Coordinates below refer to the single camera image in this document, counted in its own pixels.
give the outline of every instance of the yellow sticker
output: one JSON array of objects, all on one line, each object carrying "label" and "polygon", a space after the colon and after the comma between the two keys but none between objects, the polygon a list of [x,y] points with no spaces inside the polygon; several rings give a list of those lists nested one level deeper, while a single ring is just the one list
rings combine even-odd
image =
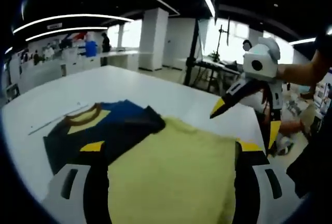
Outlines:
[{"label": "yellow sticker", "polygon": [[225,104],[224,100],[220,98],[217,103],[214,105],[212,112],[210,115],[214,114],[215,111],[217,111],[219,108],[221,108]]},{"label": "yellow sticker", "polygon": [[281,125],[281,121],[271,121],[271,129],[270,129],[270,142],[269,142],[269,149],[271,149],[273,142],[276,139],[276,136],[278,135],[278,131]]},{"label": "yellow sticker", "polygon": [[262,150],[255,143],[247,143],[247,142],[240,140],[239,138],[237,139],[237,141],[241,144],[242,151],[260,151],[260,150]]},{"label": "yellow sticker", "polygon": [[86,146],[82,147],[80,151],[100,151],[103,143],[104,143],[104,141],[99,141],[99,142],[87,144]]}]

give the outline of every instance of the ceiling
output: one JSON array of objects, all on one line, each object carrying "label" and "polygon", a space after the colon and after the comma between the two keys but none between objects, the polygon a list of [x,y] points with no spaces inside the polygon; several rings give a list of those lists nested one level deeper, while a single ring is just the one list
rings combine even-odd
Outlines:
[{"label": "ceiling", "polygon": [[[287,41],[314,37],[322,23],[332,24],[329,0],[215,0],[219,17],[230,16],[234,20],[248,23],[258,30],[266,30]],[[25,7],[23,16],[21,6]],[[180,17],[208,18],[211,16],[204,0],[8,0],[4,33],[5,45],[21,46],[25,38],[46,32],[46,26],[63,23],[63,28],[79,26],[108,26],[119,21],[106,21],[101,18],[71,18],[48,21],[19,31],[15,37],[11,31],[19,26],[45,17],[96,13],[113,16],[126,16],[138,19],[146,9],[161,7],[170,15]],[[312,49],[303,51],[308,56]]]}]

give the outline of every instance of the person's arm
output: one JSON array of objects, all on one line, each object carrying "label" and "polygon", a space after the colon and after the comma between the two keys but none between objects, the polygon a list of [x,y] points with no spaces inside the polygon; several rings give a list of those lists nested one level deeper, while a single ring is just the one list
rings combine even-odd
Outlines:
[{"label": "person's arm", "polygon": [[324,78],[331,66],[331,59],[317,50],[308,64],[280,64],[276,77],[287,82],[312,86]]}]

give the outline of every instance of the ceiling light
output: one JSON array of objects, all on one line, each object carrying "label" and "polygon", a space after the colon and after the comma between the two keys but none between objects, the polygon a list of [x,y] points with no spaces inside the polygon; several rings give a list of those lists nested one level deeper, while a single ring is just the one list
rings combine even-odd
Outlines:
[{"label": "ceiling light", "polygon": [[36,36],[32,36],[26,39],[26,41],[30,41],[32,39],[41,37],[41,36],[46,36],[50,34],[54,34],[57,32],[64,32],[64,31],[77,31],[77,30],[106,30],[107,27],[76,27],[76,28],[69,28],[69,29],[62,29],[62,30],[56,30],[56,31],[50,31],[50,32],[45,32]]},{"label": "ceiling light", "polygon": [[299,40],[299,41],[291,41],[289,44],[290,45],[295,45],[295,44],[305,44],[305,43],[310,43],[315,41],[316,38],[309,38],[309,39],[303,39],[303,40]]},{"label": "ceiling light", "polygon": [[43,18],[39,19],[36,21],[33,21],[31,23],[27,23],[13,31],[13,33],[16,33],[17,31],[20,31],[28,26],[31,26],[36,23],[41,23],[53,19],[59,19],[59,18],[74,18],[74,17],[95,17],[95,18],[111,18],[111,19],[117,19],[117,20],[123,20],[123,21],[128,21],[128,22],[133,22],[133,19],[129,18],[123,18],[123,17],[116,17],[116,16],[109,16],[109,15],[101,15],[101,14],[69,14],[69,15],[60,15],[60,16],[54,16],[54,17],[49,17],[49,18]]},{"label": "ceiling light", "polygon": [[9,49],[7,49],[6,52],[5,52],[5,54],[7,54],[11,50],[12,50],[12,47],[10,47]]},{"label": "ceiling light", "polygon": [[210,9],[211,15],[214,17],[216,12],[214,10],[214,7],[213,7],[213,4],[212,4],[211,0],[205,0],[205,2],[207,4],[208,8]]}]

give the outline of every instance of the white counter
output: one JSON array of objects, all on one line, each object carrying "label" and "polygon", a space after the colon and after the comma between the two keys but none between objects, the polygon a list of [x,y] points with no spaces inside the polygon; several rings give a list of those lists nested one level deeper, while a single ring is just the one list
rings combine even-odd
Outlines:
[{"label": "white counter", "polygon": [[250,107],[237,104],[210,119],[218,96],[122,68],[95,68],[36,87],[3,108],[9,152],[23,182],[38,201],[45,197],[53,176],[43,136],[57,122],[28,134],[79,106],[125,99],[142,107],[150,105],[164,116],[178,117],[206,131],[255,142],[264,149],[257,118]]}]

